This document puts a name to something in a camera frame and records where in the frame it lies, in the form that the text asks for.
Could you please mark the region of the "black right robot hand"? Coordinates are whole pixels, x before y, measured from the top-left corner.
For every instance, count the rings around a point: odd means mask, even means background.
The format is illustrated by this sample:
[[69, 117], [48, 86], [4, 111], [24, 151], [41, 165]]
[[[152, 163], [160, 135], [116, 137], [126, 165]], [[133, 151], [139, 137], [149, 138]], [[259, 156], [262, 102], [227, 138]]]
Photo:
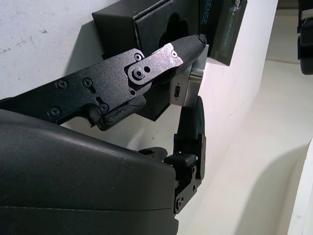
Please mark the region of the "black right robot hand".
[[[0, 102], [3, 235], [175, 235], [176, 214], [205, 175], [204, 108], [193, 78], [203, 34], [150, 56], [134, 48]], [[186, 78], [174, 151], [133, 151], [62, 127], [76, 117], [106, 131], [140, 111], [155, 85]]]

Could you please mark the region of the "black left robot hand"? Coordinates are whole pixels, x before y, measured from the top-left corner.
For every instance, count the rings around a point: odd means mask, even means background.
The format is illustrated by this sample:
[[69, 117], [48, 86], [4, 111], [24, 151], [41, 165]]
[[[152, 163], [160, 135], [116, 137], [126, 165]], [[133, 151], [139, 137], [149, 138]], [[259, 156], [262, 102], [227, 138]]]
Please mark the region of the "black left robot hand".
[[313, 1], [298, 1], [298, 60], [304, 75], [313, 74]]

